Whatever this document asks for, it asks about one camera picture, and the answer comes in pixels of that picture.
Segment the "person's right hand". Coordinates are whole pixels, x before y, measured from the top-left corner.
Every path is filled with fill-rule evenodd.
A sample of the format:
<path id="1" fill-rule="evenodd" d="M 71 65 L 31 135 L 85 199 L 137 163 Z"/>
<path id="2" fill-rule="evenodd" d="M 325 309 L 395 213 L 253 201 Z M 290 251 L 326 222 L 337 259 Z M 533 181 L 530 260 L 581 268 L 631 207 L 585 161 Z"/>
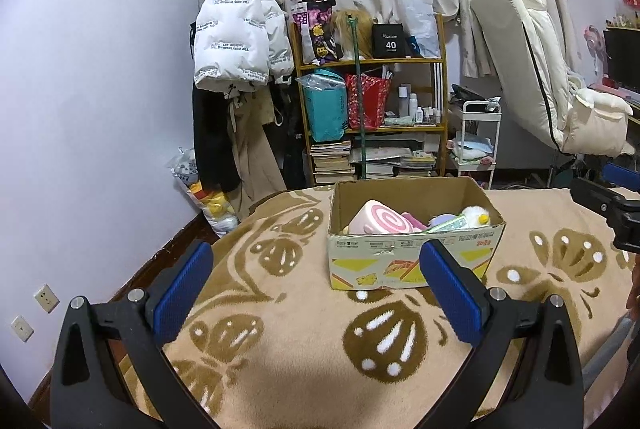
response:
<path id="1" fill-rule="evenodd" d="M 640 316 L 640 255 L 634 256 L 634 268 L 631 271 L 631 289 L 626 301 L 626 309 L 634 321 Z"/>

